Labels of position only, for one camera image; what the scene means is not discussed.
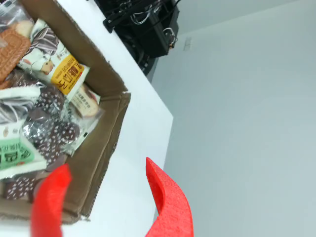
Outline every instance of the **transparent plastic bag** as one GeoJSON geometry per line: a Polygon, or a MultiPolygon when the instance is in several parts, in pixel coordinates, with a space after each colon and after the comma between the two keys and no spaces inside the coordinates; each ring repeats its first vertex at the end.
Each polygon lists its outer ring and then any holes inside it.
{"type": "Polygon", "coordinates": [[[3,196],[6,199],[26,199],[32,201],[42,180],[66,162],[65,148],[77,140],[80,128],[71,122],[65,96],[54,85],[35,79],[21,70],[14,70],[8,77],[15,87],[35,85],[40,88],[40,97],[22,126],[22,133],[46,160],[47,168],[32,174],[23,174],[7,179],[3,196]],[[23,185],[20,190],[13,189],[23,185]]]}
{"type": "Polygon", "coordinates": [[[36,85],[40,88],[40,96],[35,104],[35,108],[41,108],[55,119],[60,118],[60,113],[64,107],[65,96],[53,84],[38,80],[32,73],[26,73],[23,70],[14,69],[6,80],[11,81],[12,87],[23,87],[36,85]]]}
{"type": "Polygon", "coordinates": [[[83,84],[68,104],[71,121],[80,127],[78,139],[65,147],[65,152],[73,155],[87,136],[94,130],[104,110],[99,106],[100,96],[83,84]]]}
{"type": "Polygon", "coordinates": [[[43,157],[20,132],[39,94],[35,86],[0,93],[0,179],[46,168],[43,157]]]}
{"type": "Polygon", "coordinates": [[[6,0],[0,5],[0,32],[14,29],[17,33],[30,38],[33,19],[18,0],[6,0]]]}

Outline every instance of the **black cable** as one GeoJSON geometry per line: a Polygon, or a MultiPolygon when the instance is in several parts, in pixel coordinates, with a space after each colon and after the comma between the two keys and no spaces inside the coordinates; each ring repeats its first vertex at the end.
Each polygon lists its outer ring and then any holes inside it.
{"type": "Polygon", "coordinates": [[[156,26],[157,24],[159,24],[160,22],[164,21],[165,19],[167,19],[167,17],[169,17],[173,12],[174,12],[174,9],[176,8],[176,6],[178,5],[178,3],[180,2],[181,0],[177,0],[176,3],[174,4],[173,8],[169,11],[169,13],[167,15],[165,15],[163,18],[161,18],[159,21],[157,21],[156,23],[154,23],[151,27],[149,27],[144,33],[142,33],[141,35],[137,36],[137,37],[134,37],[133,40],[136,40],[142,36],[144,36],[145,34],[147,34],[149,31],[151,31],[154,26],[156,26]]]}

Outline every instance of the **wall outlet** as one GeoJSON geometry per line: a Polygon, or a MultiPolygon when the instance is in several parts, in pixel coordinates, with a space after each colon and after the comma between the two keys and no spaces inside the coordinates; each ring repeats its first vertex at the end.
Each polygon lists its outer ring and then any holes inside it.
{"type": "Polygon", "coordinates": [[[191,50],[191,46],[192,46],[192,37],[187,37],[184,43],[183,51],[191,50]]]}

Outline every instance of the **green label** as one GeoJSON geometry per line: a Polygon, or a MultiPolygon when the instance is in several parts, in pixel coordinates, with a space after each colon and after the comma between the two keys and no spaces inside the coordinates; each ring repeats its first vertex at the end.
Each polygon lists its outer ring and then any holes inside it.
{"type": "Polygon", "coordinates": [[[20,139],[0,141],[0,170],[29,163],[35,155],[20,139]]]}

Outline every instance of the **yellow label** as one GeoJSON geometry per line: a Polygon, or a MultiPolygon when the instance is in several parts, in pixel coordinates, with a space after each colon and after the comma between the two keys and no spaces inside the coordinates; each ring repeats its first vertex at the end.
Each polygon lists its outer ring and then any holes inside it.
{"type": "Polygon", "coordinates": [[[72,55],[69,55],[56,68],[51,82],[57,85],[61,92],[63,92],[65,95],[68,95],[68,93],[77,83],[83,70],[83,65],[79,64],[79,62],[72,55]]]}

